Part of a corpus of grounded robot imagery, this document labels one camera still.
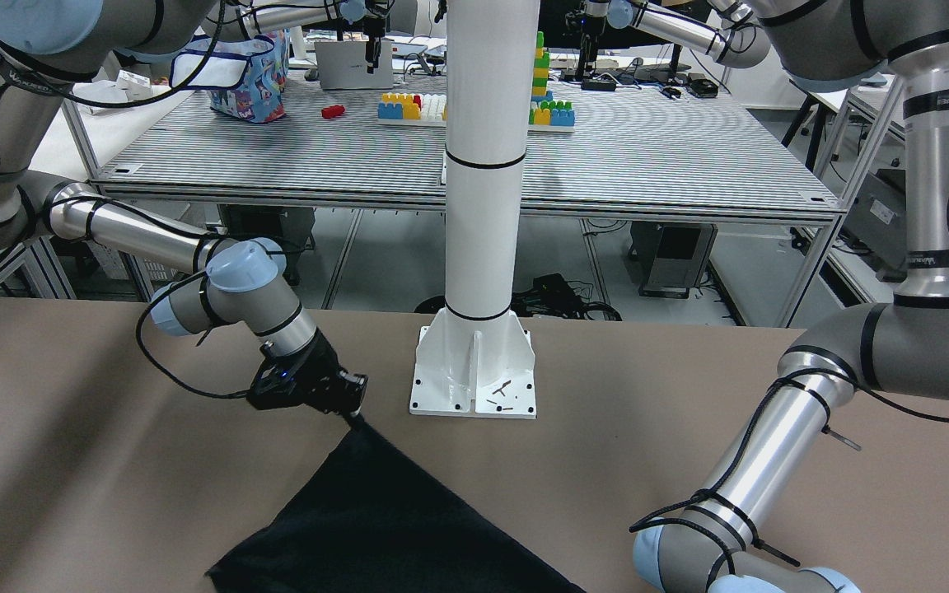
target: laptop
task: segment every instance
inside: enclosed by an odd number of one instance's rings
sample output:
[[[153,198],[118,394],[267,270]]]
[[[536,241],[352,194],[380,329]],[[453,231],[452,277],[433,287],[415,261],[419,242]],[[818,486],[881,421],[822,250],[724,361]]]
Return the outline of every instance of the laptop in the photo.
[[[364,41],[319,41],[313,48],[321,89],[392,89],[395,85],[389,42],[383,44],[379,68],[372,74],[367,72]]]

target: desk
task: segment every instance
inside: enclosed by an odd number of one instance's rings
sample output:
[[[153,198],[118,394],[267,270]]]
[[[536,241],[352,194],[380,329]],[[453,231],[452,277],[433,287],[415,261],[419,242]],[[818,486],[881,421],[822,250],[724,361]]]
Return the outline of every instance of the desk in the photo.
[[[575,134],[531,134],[524,214],[825,228],[779,318],[787,325],[844,210],[730,96],[669,101],[656,90],[583,93]],[[396,91],[445,91],[410,78]],[[194,95],[103,166],[116,198],[441,211],[445,131],[376,123],[377,91],[328,91],[290,79],[289,115],[266,127],[219,116]],[[323,120],[325,105],[347,115]]]
[[[203,571],[267,525],[344,434],[313,410],[259,413],[178,390],[136,349],[141,310],[0,299],[0,593],[210,591]],[[426,316],[314,316],[340,359],[372,377],[374,427],[577,585],[610,593],[651,590],[626,528],[700,487],[797,334],[524,320],[538,419],[456,419],[406,409]],[[203,386],[246,386],[257,367],[240,327],[200,348],[147,335]],[[949,591],[949,425],[866,395],[831,424],[863,452],[822,437],[761,535],[864,591]]]

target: stacked blocks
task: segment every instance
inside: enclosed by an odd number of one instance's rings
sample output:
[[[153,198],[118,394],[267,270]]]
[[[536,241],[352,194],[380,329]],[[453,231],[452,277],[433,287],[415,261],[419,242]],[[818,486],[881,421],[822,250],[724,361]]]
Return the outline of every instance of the stacked blocks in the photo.
[[[544,49],[544,33],[537,33],[537,53],[534,56],[534,86],[532,87],[532,99],[534,101],[551,100],[551,93],[547,90],[547,79],[549,79],[549,67],[551,65],[551,56]]]
[[[530,104],[531,125],[568,125],[577,124],[577,114],[573,112],[570,101],[541,101]]]
[[[384,93],[380,100],[380,119],[406,119],[412,121],[445,121],[445,95],[414,95],[410,93]]]

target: red block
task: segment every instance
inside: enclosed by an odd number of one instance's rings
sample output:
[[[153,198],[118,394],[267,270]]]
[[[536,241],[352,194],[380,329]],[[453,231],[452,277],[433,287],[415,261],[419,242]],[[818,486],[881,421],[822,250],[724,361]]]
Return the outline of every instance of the red block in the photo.
[[[346,113],[345,106],[342,106],[342,105],[326,106],[326,108],[320,110],[320,117],[324,117],[325,119],[332,119],[335,117],[339,117],[340,115],[343,115],[343,113]]]

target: blue joint cap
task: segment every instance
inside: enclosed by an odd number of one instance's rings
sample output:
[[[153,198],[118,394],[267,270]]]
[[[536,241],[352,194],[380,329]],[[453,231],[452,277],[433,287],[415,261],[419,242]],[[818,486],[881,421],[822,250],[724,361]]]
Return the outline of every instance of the blue joint cap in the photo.
[[[636,564],[636,572],[659,591],[666,589],[666,586],[661,584],[661,563],[658,560],[663,529],[664,525],[655,525],[641,530],[636,534],[635,544],[632,544],[632,563]]]
[[[632,23],[632,15],[632,4],[629,4],[629,0],[613,0],[606,11],[606,22],[614,29],[624,29]]]
[[[157,290],[152,296],[152,300],[158,299],[161,294],[168,292],[174,284],[169,284],[163,288]],[[182,335],[192,335],[184,326],[181,325],[178,316],[174,315],[174,307],[171,306],[171,299],[163,299],[156,303],[156,306],[152,308],[152,322],[156,324],[156,327],[162,331],[163,334],[174,335],[174,337],[180,338]]]
[[[59,54],[90,37],[103,0],[0,0],[0,39],[37,56]]]
[[[828,569],[827,567],[811,567],[811,569],[802,569],[801,572],[813,572],[817,574],[818,577],[825,578],[837,591],[844,591],[844,593],[862,593],[850,578],[845,577],[833,569]]]
[[[724,577],[720,577],[713,581],[713,584],[708,588],[708,593],[786,593],[783,590],[777,588],[772,583],[764,581],[764,579],[757,577],[749,577],[749,575],[742,575],[738,577],[737,575],[728,574]]]
[[[851,89],[852,86],[863,82],[863,78],[870,78],[871,76],[877,74],[885,67],[884,61],[875,65],[875,67],[870,68],[862,74],[856,74],[851,78],[845,78],[843,80],[811,80],[807,78],[800,78],[790,72],[790,76],[793,77],[793,83],[796,84],[798,89],[806,91],[806,93],[833,93],[833,91],[843,91]]]
[[[368,14],[365,10],[365,0],[345,0],[339,4],[339,15],[349,23],[357,22]]]
[[[259,239],[253,239],[253,241],[263,246],[267,254],[273,253],[270,255],[270,259],[273,259],[273,262],[278,266],[278,273],[283,274],[283,271],[288,269],[288,258],[282,253],[283,249],[280,249],[280,246],[275,240],[266,239],[266,237],[261,236]]]
[[[117,49],[116,52],[124,56],[132,57],[140,63],[169,63],[169,61],[181,53],[181,49],[178,49],[177,52],[170,52],[169,54],[143,54],[142,52],[135,52],[134,49],[127,48]]]
[[[279,274],[278,266],[267,255],[266,248],[253,240],[226,248],[208,263],[208,281],[222,292],[259,290]]]

